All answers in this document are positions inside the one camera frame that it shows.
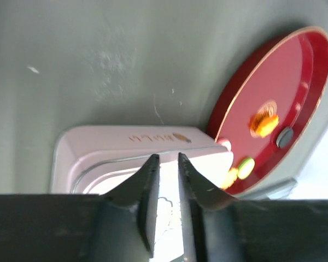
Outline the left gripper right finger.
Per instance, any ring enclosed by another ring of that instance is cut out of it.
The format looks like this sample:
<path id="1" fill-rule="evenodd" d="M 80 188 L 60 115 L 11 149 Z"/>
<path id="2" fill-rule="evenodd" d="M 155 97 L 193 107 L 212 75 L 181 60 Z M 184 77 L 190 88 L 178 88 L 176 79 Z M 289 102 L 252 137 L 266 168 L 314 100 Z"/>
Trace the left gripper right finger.
<path id="1" fill-rule="evenodd" d="M 178 155 L 187 261 L 328 261 L 328 200 L 239 200 Z"/>

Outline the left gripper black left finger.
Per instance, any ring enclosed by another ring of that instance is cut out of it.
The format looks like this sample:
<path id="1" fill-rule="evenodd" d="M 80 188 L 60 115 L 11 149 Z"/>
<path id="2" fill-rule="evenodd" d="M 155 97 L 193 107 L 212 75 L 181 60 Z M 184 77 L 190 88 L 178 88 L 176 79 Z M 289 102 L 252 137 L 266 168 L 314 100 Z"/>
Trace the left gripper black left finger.
<path id="1" fill-rule="evenodd" d="M 0 261 L 149 261 L 160 157 L 106 194 L 0 195 Z"/>

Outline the silver tin lid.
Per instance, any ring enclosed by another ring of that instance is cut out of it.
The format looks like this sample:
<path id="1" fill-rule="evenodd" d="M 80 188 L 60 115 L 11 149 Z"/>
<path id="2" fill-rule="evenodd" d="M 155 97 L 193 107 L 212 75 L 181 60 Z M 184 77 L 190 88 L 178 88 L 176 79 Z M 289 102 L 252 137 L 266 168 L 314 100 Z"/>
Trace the silver tin lid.
<path id="1" fill-rule="evenodd" d="M 160 180 L 153 261 L 182 260 L 180 153 L 217 187 L 225 181 L 233 162 L 229 146 L 218 145 L 194 127 L 75 127 L 56 143 L 50 191 L 104 194 L 131 177 L 152 154 L 158 154 Z"/>

